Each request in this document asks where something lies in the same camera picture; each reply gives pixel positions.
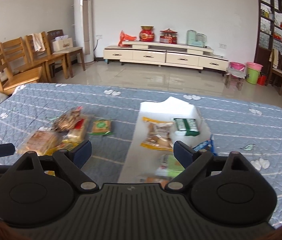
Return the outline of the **yellow orange jelly pack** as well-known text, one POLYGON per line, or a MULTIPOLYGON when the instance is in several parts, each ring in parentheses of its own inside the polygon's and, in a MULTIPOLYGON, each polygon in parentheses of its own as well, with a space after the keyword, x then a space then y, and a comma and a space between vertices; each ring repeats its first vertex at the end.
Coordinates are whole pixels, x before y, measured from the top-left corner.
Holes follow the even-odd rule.
POLYGON ((65 142, 62 142, 61 144, 55 146, 54 148, 47 150, 44 153, 44 155, 52 155, 54 152, 56 152, 58 150, 62 150, 62 149, 71 151, 72 149, 74 149, 78 145, 79 145, 78 142, 65 141, 65 142))

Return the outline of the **blue sandwich cookie pack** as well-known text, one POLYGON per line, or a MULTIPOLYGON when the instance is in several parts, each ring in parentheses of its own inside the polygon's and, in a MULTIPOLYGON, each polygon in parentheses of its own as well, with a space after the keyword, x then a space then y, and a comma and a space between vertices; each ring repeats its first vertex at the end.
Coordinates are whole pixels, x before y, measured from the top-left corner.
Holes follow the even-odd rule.
POLYGON ((209 152, 212 152, 213 155, 218 156, 218 153, 215 150, 215 145, 214 145, 214 136, 211 135, 210 138, 197 146, 193 147, 193 150, 195 152, 206 150, 209 152))

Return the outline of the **light green snack pack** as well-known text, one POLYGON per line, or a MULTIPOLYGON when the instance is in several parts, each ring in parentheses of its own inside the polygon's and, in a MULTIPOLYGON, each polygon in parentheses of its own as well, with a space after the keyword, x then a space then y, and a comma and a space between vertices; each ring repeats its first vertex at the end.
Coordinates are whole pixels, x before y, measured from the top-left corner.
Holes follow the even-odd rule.
POLYGON ((173 155, 162 155, 160 165, 155 171, 155 175, 161 177, 175 178, 184 171, 184 167, 173 155))

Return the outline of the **white wafer red label pack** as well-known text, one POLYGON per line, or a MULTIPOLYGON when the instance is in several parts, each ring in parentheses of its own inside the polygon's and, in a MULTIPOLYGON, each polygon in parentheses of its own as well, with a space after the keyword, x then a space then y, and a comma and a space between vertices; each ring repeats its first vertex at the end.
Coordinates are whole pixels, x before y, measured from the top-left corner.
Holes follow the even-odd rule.
POLYGON ((67 133, 66 139, 70 142, 81 143, 85 139, 90 120, 90 116, 81 115, 74 128, 67 133))

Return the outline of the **sliced bread clear pack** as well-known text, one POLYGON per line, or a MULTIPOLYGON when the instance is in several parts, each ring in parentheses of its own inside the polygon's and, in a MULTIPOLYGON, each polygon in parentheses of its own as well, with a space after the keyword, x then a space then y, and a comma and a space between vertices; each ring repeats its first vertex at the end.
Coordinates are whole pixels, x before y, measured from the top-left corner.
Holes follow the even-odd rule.
POLYGON ((49 151, 59 145, 62 135, 54 130, 36 130, 27 136, 17 147, 18 154, 34 151, 38 156, 47 155, 49 151))

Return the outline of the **dark green snack pack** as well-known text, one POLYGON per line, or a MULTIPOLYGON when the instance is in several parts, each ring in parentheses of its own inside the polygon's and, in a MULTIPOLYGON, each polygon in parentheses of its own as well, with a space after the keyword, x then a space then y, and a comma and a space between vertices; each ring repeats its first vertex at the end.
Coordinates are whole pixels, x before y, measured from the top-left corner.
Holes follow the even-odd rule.
POLYGON ((177 136, 196 137, 200 134, 196 119, 174 118, 174 124, 177 136))

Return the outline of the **brown cookies clear bag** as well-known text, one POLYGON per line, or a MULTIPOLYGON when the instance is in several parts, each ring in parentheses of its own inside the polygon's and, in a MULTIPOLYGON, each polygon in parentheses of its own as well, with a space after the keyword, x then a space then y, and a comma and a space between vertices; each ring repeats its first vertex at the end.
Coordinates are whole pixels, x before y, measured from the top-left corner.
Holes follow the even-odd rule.
POLYGON ((53 121, 52 129, 56 132, 70 131, 81 120, 81 111, 82 106, 78 106, 66 111, 53 121))

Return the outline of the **green label square biscuit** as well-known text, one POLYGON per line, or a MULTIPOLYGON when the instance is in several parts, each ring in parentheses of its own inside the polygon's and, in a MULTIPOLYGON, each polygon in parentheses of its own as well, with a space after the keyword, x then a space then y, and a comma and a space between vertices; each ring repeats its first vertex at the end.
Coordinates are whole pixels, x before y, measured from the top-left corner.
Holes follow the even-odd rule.
POLYGON ((108 119, 99 119, 93 121, 91 135, 106 136, 112 133, 112 121, 108 119))

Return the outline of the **egg pancake snack bag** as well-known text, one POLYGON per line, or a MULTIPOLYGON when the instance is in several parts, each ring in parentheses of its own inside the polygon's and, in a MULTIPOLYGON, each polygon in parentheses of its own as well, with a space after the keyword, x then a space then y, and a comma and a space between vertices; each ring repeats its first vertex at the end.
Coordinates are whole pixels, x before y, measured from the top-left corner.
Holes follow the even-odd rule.
POLYGON ((174 123, 172 121, 159 121, 143 117, 142 121, 147 125, 148 133, 140 144, 144 148, 158 151, 173 151, 173 143, 170 131, 174 123))

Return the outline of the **white cardboard tray box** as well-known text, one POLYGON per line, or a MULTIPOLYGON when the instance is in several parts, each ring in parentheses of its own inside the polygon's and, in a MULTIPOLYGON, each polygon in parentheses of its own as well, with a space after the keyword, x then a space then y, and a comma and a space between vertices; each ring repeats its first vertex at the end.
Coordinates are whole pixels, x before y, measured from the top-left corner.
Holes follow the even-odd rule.
POLYGON ((184 170, 174 157, 175 142, 206 148, 213 147, 213 139, 198 107, 174 97, 142 102, 118 181, 165 185, 184 170))

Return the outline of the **nearest wooden chair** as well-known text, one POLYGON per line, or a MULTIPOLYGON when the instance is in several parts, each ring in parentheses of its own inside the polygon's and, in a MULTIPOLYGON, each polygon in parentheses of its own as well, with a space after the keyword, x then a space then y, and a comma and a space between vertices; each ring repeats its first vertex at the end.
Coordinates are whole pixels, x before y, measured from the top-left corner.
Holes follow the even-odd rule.
POLYGON ((14 74, 8 59, 0 48, 0 92, 12 95, 18 86, 38 83, 42 74, 42 65, 42 63, 35 64, 34 68, 30 70, 14 74))

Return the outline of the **blue quilted table cover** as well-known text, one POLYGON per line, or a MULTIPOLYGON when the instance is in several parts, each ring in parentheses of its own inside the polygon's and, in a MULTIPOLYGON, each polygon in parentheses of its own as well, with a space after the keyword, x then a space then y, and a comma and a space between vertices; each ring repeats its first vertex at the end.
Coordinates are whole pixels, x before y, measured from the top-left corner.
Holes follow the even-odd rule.
POLYGON ((165 168, 166 152, 141 146, 145 134, 142 102, 162 102, 170 97, 196 107, 210 129, 217 155, 241 152, 274 188, 278 202, 271 218, 282 225, 282 109, 276 106, 225 98, 157 90, 104 86, 38 83, 22 85, 0 104, 0 143, 21 147, 34 131, 47 128, 69 109, 82 107, 93 119, 108 119, 112 132, 106 136, 87 133, 93 153, 83 166, 97 183, 159 182, 177 172, 165 168))

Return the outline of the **small wooden stool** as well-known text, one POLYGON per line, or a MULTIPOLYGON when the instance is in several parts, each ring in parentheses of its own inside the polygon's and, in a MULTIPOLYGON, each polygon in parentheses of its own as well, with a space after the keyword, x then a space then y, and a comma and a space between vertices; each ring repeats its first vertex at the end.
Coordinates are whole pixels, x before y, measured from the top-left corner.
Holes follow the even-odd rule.
POLYGON ((228 67, 226 71, 225 87, 229 88, 232 81, 236 82, 238 91, 242 90, 246 74, 243 71, 228 67))

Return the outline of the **green plastic bucket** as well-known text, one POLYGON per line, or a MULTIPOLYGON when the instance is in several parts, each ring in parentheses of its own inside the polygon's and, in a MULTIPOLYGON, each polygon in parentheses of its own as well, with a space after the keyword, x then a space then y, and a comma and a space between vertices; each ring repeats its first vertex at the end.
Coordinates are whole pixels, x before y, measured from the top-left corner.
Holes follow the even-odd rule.
POLYGON ((247 62, 246 66, 247 66, 246 81, 252 85, 256 85, 258 78, 260 77, 262 65, 254 62, 247 62))

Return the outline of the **pink plastic basin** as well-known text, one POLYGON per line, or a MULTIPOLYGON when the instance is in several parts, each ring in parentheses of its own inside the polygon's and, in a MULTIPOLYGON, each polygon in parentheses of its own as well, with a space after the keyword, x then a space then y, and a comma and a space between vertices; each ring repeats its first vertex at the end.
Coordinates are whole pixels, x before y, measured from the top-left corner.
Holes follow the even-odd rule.
POLYGON ((245 70, 245 65, 239 62, 230 62, 230 68, 243 72, 245 70))

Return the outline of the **cream tv cabinet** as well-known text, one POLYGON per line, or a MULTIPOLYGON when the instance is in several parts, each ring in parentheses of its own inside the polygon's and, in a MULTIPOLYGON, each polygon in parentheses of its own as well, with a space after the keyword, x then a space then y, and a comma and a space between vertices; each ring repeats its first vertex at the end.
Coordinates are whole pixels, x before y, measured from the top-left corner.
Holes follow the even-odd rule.
POLYGON ((104 59, 118 60, 121 63, 152 64, 179 68, 213 69, 224 74, 229 61, 214 54, 209 47, 196 47, 186 44, 159 42, 124 41, 120 46, 104 48, 104 59))

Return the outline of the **dark chair with bag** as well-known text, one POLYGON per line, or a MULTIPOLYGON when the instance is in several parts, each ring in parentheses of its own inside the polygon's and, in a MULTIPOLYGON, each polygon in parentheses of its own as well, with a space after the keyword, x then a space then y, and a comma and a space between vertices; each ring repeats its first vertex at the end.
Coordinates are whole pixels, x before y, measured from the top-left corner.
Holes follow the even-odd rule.
POLYGON ((64 53, 65 54, 65 57, 66 57, 66 63, 67 63, 67 67, 68 67, 68 70, 69 70, 69 74, 70 74, 70 77, 73 77, 73 70, 72 70, 72 61, 71 61, 71 57, 73 56, 80 56, 79 59, 81 60, 81 66, 82 66, 82 69, 83 71, 86 70, 86 67, 85 67, 85 62, 84 62, 84 54, 83 54, 83 48, 82 47, 75 47, 73 45, 73 48, 69 48, 69 49, 65 49, 65 50, 61 50, 61 51, 57 51, 57 52, 54 52, 53 51, 53 45, 52 45, 52 42, 53 40, 58 37, 58 36, 63 36, 64 33, 63 33, 63 30, 62 29, 59 29, 59 30, 51 30, 51 31, 48 31, 47 32, 47 38, 48 38, 48 41, 50 43, 50 48, 52 50, 52 54, 53 55, 59 55, 59 54, 62 54, 64 53))

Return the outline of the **white paper gift bag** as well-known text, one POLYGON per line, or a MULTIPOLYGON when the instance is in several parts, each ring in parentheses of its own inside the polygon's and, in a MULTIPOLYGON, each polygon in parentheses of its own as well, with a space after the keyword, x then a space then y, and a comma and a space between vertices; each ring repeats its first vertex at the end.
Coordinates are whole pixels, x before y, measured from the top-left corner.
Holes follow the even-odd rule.
POLYGON ((53 40, 52 45, 54 52, 73 48, 73 39, 68 35, 58 36, 53 40))

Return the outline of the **mint green kitchen appliance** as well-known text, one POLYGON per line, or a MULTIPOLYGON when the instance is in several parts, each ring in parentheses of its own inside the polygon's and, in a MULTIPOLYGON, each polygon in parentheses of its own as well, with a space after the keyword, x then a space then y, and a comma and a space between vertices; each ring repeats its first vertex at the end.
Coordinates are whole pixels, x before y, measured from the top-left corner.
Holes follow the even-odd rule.
POLYGON ((187 45, 196 47, 205 47, 207 36, 201 33, 197 33, 194 30, 187 31, 187 45))

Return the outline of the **red pavilion gift box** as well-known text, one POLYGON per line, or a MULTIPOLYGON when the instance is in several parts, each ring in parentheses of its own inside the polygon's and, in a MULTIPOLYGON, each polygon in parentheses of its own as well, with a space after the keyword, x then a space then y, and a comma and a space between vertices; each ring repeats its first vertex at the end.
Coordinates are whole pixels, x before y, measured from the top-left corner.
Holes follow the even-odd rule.
POLYGON ((160 43, 177 44, 177 32, 170 28, 160 31, 160 43))

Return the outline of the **white standing air conditioner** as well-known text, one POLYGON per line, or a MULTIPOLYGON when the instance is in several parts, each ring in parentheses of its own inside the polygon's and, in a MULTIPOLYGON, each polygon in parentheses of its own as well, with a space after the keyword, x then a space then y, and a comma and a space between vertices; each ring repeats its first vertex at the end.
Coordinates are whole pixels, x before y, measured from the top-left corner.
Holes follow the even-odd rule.
POLYGON ((82 48, 84 63, 94 61, 92 0, 74 0, 75 42, 82 48))

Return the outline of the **red plastic bag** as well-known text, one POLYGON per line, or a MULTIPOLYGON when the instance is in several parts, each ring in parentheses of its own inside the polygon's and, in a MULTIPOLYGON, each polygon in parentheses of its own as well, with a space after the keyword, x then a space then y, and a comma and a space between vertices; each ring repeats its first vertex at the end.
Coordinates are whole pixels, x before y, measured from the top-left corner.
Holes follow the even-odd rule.
POLYGON ((137 39, 136 36, 130 36, 127 35, 126 33, 124 33, 123 31, 121 31, 120 35, 119 35, 119 43, 118 46, 119 47, 126 47, 126 45, 123 44, 123 42, 126 41, 135 41, 137 39))

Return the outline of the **red round jar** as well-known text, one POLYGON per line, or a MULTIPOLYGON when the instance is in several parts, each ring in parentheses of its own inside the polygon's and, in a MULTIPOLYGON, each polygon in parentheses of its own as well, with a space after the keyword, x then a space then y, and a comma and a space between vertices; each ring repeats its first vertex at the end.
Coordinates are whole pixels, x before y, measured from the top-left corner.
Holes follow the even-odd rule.
POLYGON ((153 26, 142 25, 139 33, 139 39, 142 42, 153 42, 155 40, 155 34, 153 32, 153 26))

